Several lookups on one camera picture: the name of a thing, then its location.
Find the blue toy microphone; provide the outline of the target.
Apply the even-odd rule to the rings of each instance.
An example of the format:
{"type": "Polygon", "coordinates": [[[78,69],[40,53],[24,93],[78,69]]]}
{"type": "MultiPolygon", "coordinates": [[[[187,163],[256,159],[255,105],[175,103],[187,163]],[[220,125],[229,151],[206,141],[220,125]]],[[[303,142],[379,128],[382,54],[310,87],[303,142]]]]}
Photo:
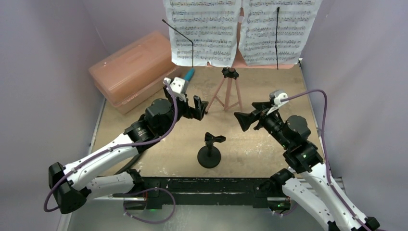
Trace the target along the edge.
{"type": "Polygon", "coordinates": [[[194,74],[195,74],[195,69],[192,68],[184,75],[183,79],[185,81],[190,81],[192,79],[192,77],[194,76],[194,74]]]}

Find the black microphone desk stand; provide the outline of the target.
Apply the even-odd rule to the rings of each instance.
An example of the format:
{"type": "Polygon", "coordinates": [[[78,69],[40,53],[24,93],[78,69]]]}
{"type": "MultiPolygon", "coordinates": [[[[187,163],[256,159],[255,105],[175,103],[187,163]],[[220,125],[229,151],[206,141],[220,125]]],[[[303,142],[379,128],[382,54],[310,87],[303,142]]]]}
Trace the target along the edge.
{"type": "Polygon", "coordinates": [[[214,146],[214,143],[222,143],[225,140],[225,136],[214,136],[209,132],[205,133],[205,146],[203,146],[197,154],[197,160],[202,167],[211,169],[220,163],[221,153],[220,150],[214,146]]]}

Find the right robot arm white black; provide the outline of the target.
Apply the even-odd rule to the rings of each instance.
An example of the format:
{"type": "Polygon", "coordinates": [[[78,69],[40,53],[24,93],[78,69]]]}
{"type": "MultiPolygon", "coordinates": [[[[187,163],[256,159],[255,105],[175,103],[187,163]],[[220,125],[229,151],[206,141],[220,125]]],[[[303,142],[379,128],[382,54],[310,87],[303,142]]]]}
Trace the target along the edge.
{"type": "Polygon", "coordinates": [[[376,231],[380,224],[368,217],[346,197],[333,177],[317,146],[308,140],[311,133],[305,118],[292,115],[283,121],[278,109],[284,104],[253,103],[251,113],[235,112],[243,131],[257,122],[255,130],[264,128],[285,150],[287,164],[302,176],[313,189],[311,192],[288,169],[270,177],[274,195],[285,194],[307,211],[326,231],[376,231]]]}

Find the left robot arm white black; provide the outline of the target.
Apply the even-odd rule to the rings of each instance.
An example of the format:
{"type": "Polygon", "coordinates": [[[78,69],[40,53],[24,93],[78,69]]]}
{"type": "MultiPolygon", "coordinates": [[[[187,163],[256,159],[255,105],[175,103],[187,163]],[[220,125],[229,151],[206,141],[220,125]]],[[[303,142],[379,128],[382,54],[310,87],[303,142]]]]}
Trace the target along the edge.
{"type": "Polygon", "coordinates": [[[46,196],[45,212],[59,210],[72,213],[88,199],[113,193],[137,197],[143,192],[139,173],[126,170],[113,176],[101,173],[156,145],[170,134],[182,118],[201,121],[209,103],[194,96],[189,106],[185,88],[179,84],[163,87],[165,98],[155,99],[139,119],[127,127],[113,141],[82,159],[69,164],[55,162],[48,168],[50,192],[46,196]]]}

